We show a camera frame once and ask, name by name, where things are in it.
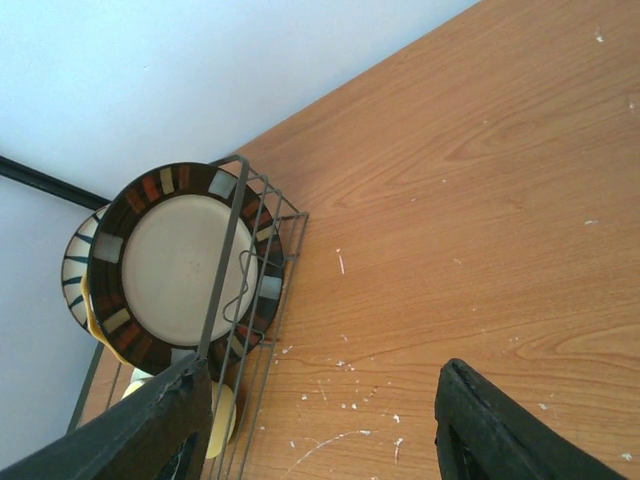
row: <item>white scratch mark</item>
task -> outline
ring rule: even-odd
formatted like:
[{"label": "white scratch mark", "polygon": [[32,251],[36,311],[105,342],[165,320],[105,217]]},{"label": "white scratch mark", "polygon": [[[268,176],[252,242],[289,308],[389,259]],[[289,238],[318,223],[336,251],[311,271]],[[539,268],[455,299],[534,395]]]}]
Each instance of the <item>white scratch mark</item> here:
[{"label": "white scratch mark", "polygon": [[394,465],[398,464],[398,453],[400,452],[400,445],[402,445],[402,442],[404,442],[404,438],[400,437],[394,443],[394,445],[396,446],[396,451],[395,451],[395,454],[393,456],[394,457]]},{"label": "white scratch mark", "polygon": [[295,467],[297,467],[298,465],[300,465],[301,462],[303,462],[306,458],[308,458],[310,455],[312,455],[313,453],[315,453],[316,451],[320,450],[323,447],[326,447],[327,445],[329,445],[330,443],[335,442],[336,440],[340,440],[342,438],[348,437],[350,435],[369,435],[369,433],[362,433],[362,432],[368,432],[368,430],[356,430],[355,432],[347,432],[347,433],[341,433],[340,435],[336,435],[333,438],[330,438],[329,440],[325,440],[322,443],[319,443],[318,445],[316,445],[315,447],[313,447],[311,450],[309,450],[307,453],[305,453],[302,457],[300,457],[298,459],[298,461],[296,461],[296,463],[294,463],[293,465],[291,465],[291,467],[289,467],[289,470],[287,470],[285,472],[285,474],[282,476],[282,478],[285,478],[287,475],[289,475],[289,473],[291,473],[291,470],[293,470]]},{"label": "white scratch mark", "polygon": [[324,393],[324,388],[322,388],[322,382],[318,380],[318,385],[320,386],[320,391],[322,392],[322,398],[324,398],[325,403],[327,403],[327,394]]}]

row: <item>wooden table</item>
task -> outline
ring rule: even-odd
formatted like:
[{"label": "wooden table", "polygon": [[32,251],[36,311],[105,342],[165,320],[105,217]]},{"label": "wooden table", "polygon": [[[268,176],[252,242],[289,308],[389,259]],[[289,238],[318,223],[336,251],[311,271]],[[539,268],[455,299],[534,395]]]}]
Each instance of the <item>wooden table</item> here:
[{"label": "wooden table", "polygon": [[640,478],[640,2],[481,2],[241,153],[311,212],[245,478],[439,478],[451,357]]}]

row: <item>dinner plate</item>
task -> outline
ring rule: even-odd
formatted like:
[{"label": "dinner plate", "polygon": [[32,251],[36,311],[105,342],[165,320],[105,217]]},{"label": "dinner plate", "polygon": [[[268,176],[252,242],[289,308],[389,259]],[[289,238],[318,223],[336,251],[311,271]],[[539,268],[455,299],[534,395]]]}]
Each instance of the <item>dinner plate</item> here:
[{"label": "dinner plate", "polygon": [[87,310],[82,296],[82,277],[87,273],[89,250],[100,219],[108,205],[92,213],[75,231],[62,257],[60,282],[62,295],[71,315],[83,329],[88,331]]},{"label": "dinner plate", "polygon": [[[197,349],[236,183],[215,166],[166,165],[134,180],[104,213],[89,251],[89,296],[105,338],[135,367],[157,375]],[[247,187],[209,345],[214,380],[227,345],[231,362],[238,361],[245,340],[250,351],[278,309],[284,257],[273,217],[265,207],[258,212],[259,206],[260,196]],[[239,321],[231,331],[238,303]]]}]

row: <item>white wall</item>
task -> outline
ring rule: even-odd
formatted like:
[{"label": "white wall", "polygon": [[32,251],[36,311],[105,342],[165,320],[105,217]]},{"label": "white wall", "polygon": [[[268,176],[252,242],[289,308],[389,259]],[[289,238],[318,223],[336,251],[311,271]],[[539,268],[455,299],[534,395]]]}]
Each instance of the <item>white wall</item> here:
[{"label": "white wall", "polygon": [[[112,197],[153,166],[233,151],[473,3],[3,0],[0,154]],[[89,359],[56,283],[82,216],[0,183],[0,338],[14,352],[0,349],[0,467],[63,433],[72,358]]]}]

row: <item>black rod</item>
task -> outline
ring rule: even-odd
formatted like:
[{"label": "black rod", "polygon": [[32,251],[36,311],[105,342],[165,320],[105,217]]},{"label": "black rod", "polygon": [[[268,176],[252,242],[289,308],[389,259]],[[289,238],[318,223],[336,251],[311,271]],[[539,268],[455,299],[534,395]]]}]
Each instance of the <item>black rod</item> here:
[{"label": "black rod", "polygon": [[25,167],[18,162],[0,155],[0,175],[20,182],[24,185],[42,190],[58,198],[73,202],[89,210],[104,207],[109,200],[94,193],[75,187],[70,183],[58,180],[50,175]]}]

